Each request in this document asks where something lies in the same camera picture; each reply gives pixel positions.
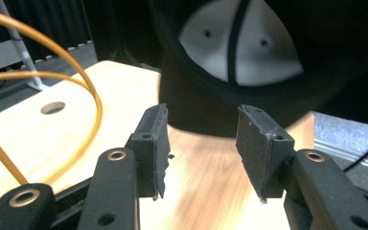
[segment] wooden surface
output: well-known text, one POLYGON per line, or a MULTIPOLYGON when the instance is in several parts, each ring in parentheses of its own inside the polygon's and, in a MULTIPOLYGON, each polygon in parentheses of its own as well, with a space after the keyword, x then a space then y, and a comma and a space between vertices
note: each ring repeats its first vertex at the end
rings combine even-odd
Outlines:
MULTIPOLYGON (((123 147, 146 108, 157 104, 159 75, 115 62, 87 70, 103 100, 103 125, 82 157, 74 150, 93 124, 95 104, 88 92, 62 82, 0 113, 0 144, 30 182, 71 162, 61 176, 49 179, 57 193, 92 175, 98 156, 123 147), (45 104, 64 102, 52 115, 45 104)), ((296 148, 312 148, 313 116, 288 129, 296 148)), ((242 167, 235 140, 203 136, 169 126, 172 154, 164 199, 141 198, 143 230, 288 229, 282 199, 260 203, 242 167)), ((0 163, 0 196, 16 187, 0 163)))

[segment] wooden table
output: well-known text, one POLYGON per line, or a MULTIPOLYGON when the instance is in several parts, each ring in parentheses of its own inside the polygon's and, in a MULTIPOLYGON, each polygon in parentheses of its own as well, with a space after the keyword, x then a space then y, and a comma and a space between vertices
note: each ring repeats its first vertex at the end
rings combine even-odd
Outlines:
MULTIPOLYGON (((103 100, 103 124, 86 154, 73 152, 90 130, 95 104, 84 89, 61 82, 0 113, 0 144, 30 182, 49 180, 57 193, 92 176, 98 156, 123 147, 146 108, 157 104, 159 74, 104 61, 87 70, 103 100), (65 103, 56 114, 41 108, 65 103)), ((312 148, 313 116, 288 129, 296 148, 312 148)), ((204 136, 169 126, 172 154, 165 198, 140 199, 142 229, 288 229, 282 199, 263 205, 237 154, 235 140, 204 136)), ((0 196, 17 186, 0 163, 0 196)))

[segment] yellow cable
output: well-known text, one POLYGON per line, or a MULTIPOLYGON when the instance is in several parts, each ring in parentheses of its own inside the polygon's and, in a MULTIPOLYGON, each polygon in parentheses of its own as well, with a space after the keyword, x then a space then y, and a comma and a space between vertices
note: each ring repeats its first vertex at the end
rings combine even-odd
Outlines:
MULTIPOLYGON (((59 57, 66 60, 73 68, 77 70, 77 72, 81 75, 82 79, 85 82, 82 82, 80 80, 71 79, 66 75, 58 74, 58 73, 51 73, 51 72, 17 72, 17 73, 0 73, 0 80, 3 79, 14 79, 14 78, 30 78, 34 76, 40 76, 43 78, 57 78, 62 80, 68 80, 72 81, 74 83, 77 83, 78 85, 84 87, 87 89, 92 97, 95 100, 95 104, 97 107, 97 116, 95 118, 95 123, 92 127, 91 132, 89 133, 88 137, 85 139, 85 141, 81 144, 80 148, 76 151, 76 153, 71 157, 71 159, 66 163, 63 164, 61 168, 57 169, 54 173, 52 173, 44 182, 51 184, 53 183, 59 176, 61 176, 64 172, 67 171, 67 169, 74 164, 75 160, 80 158, 83 153, 86 151, 88 146, 92 143, 93 139, 95 138, 95 135, 98 133, 98 130, 101 125, 102 117, 103 117, 103 106, 100 100, 100 97, 98 96, 95 87, 92 83, 92 81, 89 79, 89 77, 86 75, 83 68, 66 52, 64 51, 59 45, 57 45, 53 40, 51 40, 49 37, 45 36, 44 34, 40 33, 39 31, 19 22, 16 21, 10 17, 7 17, 5 15, 0 14, 0 25, 7 27, 7 28, 13 28, 19 31, 21 34, 39 42, 40 44, 43 44, 46 48, 53 51, 55 54, 57 54, 59 57)), ((2 148, 0 147, 0 160, 2 163, 7 166, 10 165, 11 162, 9 157, 3 157, 2 153, 6 155, 6 153, 3 152, 2 148)), ((20 173, 13 173, 11 170, 10 172, 12 175, 16 178, 19 183, 24 182, 23 178, 24 176, 20 173)))

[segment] metal screw head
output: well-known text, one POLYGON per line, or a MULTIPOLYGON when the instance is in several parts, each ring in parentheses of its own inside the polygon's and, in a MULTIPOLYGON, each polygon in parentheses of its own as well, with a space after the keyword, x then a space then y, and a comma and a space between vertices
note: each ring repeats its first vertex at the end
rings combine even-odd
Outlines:
POLYGON ((321 163, 321 162, 325 161, 325 157, 323 155, 321 155, 320 153, 317 153, 317 152, 313 152, 313 151, 307 152, 306 157, 309 160, 311 160, 313 162, 317 162, 317 163, 321 163))
POLYGON ((117 160, 122 160, 127 156, 127 153, 124 151, 112 151, 111 153, 108 154, 107 158, 110 161, 117 161, 117 160))
POLYGON ((9 201, 9 205, 13 208, 24 207, 33 203, 40 196, 40 191, 36 189, 28 189, 14 195, 9 201))

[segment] floor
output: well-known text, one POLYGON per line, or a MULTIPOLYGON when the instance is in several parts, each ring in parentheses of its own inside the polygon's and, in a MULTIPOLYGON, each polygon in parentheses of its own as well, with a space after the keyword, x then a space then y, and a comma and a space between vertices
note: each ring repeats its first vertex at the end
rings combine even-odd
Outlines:
MULTIPOLYGON (((70 50, 69 53, 83 68, 98 62, 92 43, 70 50)), ((76 73, 65 61, 57 57, 40 61, 35 66, 39 71, 46 70, 67 75, 76 73)), ((26 82, 26 80, 7 80, 4 83, 0 88, 0 111, 38 93, 28 87, 26 82)), ((43 82, 51 86, 58 80, 47 79, 43 82)), ((315 113, 315 148, 333 155, 336 163, 343 169, 368 150, 368 125, 315 113)), ((368 190, 368 159, 347 175, 356 185, 368 190)))

